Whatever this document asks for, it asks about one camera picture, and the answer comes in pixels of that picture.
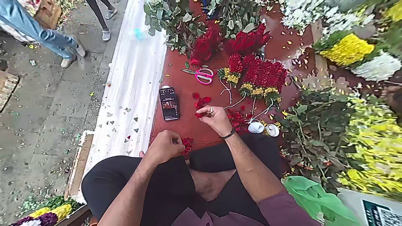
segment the white thread spool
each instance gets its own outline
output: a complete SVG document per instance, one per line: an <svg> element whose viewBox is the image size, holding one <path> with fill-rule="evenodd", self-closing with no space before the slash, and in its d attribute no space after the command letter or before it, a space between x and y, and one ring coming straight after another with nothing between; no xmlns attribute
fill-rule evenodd
<svg viewBox="0 0 402 226"><path fill-rule="evenodd" d="M269 135L271 135L273 137L277 137L279 135L279 128L274 124L268 124L267 132Z"/></svg>
<svg viewBox="0 0 402 226"><path fill-rule="evenodd" d="M255 121L250 123L250 125L248 126L248 130L251 133L260 134L264 131L264 125L259 121Z"/></svg>

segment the maroon shirt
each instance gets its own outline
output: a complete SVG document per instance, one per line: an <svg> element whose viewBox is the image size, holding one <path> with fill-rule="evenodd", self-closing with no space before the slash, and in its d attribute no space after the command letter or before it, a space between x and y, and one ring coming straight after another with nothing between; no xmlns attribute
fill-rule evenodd
<svg viewBox="0 0 402 226"><path fill-rule="evenodd" d="M258 204L258 207L270 226L321 226L296 203L287 191L264 199ZM262 223L254 219L233 212L229 212L223 217L205 212L200 219L190 208L185 209L172 224L172 226L228 225L263 226Z"/></svg>

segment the qr code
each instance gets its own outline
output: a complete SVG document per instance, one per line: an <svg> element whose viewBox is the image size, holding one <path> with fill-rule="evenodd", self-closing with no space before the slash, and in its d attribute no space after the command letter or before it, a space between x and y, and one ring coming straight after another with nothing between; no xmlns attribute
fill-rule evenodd
<svg viewBox="0 0 402 226"><path fill-rule="evenodd" d="M378 208L382 226L402 226L402 216L392 211Z"/></svg>

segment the green plastic bag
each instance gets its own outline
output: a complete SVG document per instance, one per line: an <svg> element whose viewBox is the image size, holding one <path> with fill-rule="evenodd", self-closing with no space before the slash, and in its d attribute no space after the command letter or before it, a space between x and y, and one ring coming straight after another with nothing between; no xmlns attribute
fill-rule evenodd
<svg viewBox="0 0 402 226"><path fill-rule="evenodd" d="M292 176L282 180L289 194L311 218L325 226L359 226L351 211L334 194L305 177Z"/></svg>

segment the stone pavement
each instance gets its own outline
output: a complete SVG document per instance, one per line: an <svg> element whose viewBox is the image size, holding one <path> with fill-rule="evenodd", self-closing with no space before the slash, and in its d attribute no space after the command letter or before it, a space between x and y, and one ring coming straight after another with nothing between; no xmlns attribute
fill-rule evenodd
<svg viewBox="0 0 402 226"><path fill-rule="evenodd" d="M21 78L0 113L1 226L20 217L20 206L28 197L64 193L80 135L96 126L127 0L114 5L118 13L106 21L112 31L106 43L88 6L72 11L65 33L77 34L88 54L67 69L59 65L62 58L45 47L29 49L12 37L0 37L7 51L0 60L8 62L8 73ZM100 2L99 6L105 15L106 7Z"/></svg>

